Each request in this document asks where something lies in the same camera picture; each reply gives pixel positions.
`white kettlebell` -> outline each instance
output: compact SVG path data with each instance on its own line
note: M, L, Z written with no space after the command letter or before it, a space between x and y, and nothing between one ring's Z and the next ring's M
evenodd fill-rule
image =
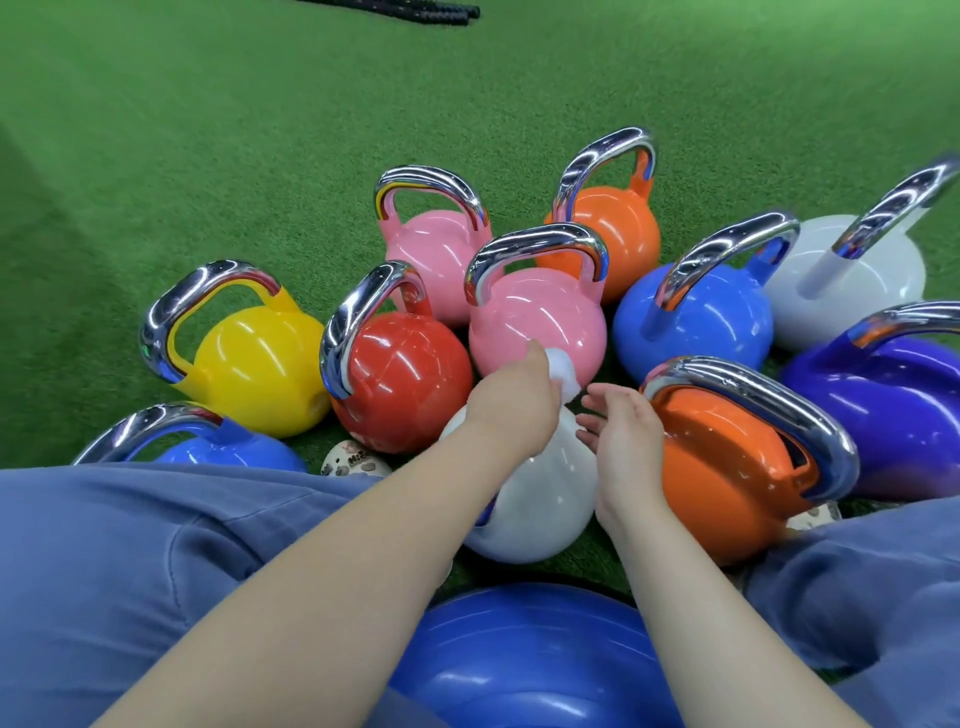
M924 259L907 232L958 171L960 156L943 155L859 217L804 220L799 239L763 287L777 345L802 352L881 309L922 299Z
M580 392L569 355L548 349L550 378L564 383L564 404ZM447 423L442 440L463 424L463 407ZM556 556L583 533L593 515L597 461L577 439L573 413L560 409L560 424L546 448L517 468L464 543L504 564L532 564Z

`kettlebell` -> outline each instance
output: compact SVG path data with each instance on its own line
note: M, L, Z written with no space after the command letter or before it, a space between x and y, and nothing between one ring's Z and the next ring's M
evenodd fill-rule
M564 384L564 404L579 394L565 353L547 350L550 378ZM463 407L440 439L464 423ZM533 564L556 556L583 533L593 516L596 456L577 439L573 413L560 409L560 422L546 448L525 460L500 488L470 530L465 545L504 564Z
M886 308L780 373L853 437L856 496L960 496L960 355L915 335L931 332L960 333L960 302Z
M374 316L398 287L406 312ZM467 350L432 317L423 280L402 260L376 266L340 304L320 368L350 437L380 452L432 445L473 388Z
M636 150L636 168L627 189L599 186L584 190L587 179L607 162ZM660 227L650 211L650 191L657 167L654 137L640 127L627 127L597 139L577 153L560 177L553 210L546 223L580 223L597 231L610 252L610 274L604 287L606 305L619 301L640 277L657 267ZM580 277L581 259L556 253L537 265Z
M637 281L613 316L613 347L634 381L685 354L708 354L758 369L773 343L763 284L797 239L800 222L766 212L715 232L672 266ZM763 246L745 268L723 263Z
M666 441L663 492L721 566L786 534L786 522L844 496L856 445L830 415L742 364L680 356L647 377Z
M73 465L127 462L154 440L174 432L189 432L196 437L174 445L155 462L244 465L306 473L306 463L283 443L250 432L193 402L155 404L134 412L86 446Z
M401 189L441 194L460 212L434 209L400 221L394 196ZM407 165L383 173L373 195L387 260L405 260L420 273L433 316L451 328L466 326L470 309L464 298L464 271L480 247L493 237L480 197L463 179L439 167ZM398 293L394 304L402 308Z
M552 268L525 268L494 280L508 263L571 251L585 263L579 279ZM607 349L607 322L600 298L610 260L603 240L576 223L509 232L473 257L464 277L470 311L470 354L486 376L522 359L527 342L561 349L587 386Z
M767 281L777 345L802 352L861 319L924 296L926 268L907 233L957 179L960 156L917 170L867 212L804 220L790 255Z
M180 326L217 292L251 288L262 306L217 323L191 364L177 353ZM140 352L150 370L191 400L271 437L300 434L330 408L317 352L324 327L273 276L242 260L201 266L147 311Z

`forearm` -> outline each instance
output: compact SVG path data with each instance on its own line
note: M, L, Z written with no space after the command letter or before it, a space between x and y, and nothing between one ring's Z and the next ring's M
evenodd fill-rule
M866 728L664 502L631 517L614 543L687 728Z
M503 447L463 425L344 506L204 618L99 728L360 725L521 462Z

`green artificial turf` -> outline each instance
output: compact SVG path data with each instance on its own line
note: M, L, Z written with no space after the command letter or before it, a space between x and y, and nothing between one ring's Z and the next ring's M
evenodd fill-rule
M136 333L200 263L250 260L325 320L383 255L372 187L392 165L459 172L502 233L541 220L584 144L649 127L667 259L771 206L857 212L960 146L956 0L482 7L444 28L294 0L5 4L0 465L66 463L177 397ZM957 295L958 221L954 194L915 228L928 297ZM316 467L343 434L331 417L295 445ZM533 570L627 589L596 524ZM464 554L448 588L527 573Z

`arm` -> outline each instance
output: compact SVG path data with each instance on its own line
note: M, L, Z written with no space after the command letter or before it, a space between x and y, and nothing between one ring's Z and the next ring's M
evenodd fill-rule
M477 515L559 412L531 345L473 390L462 426L283 551L96 728L362 724Z
M591 384L597 517L623 562L687 728L868 728L793 654L674 516L663 427L639 392Z

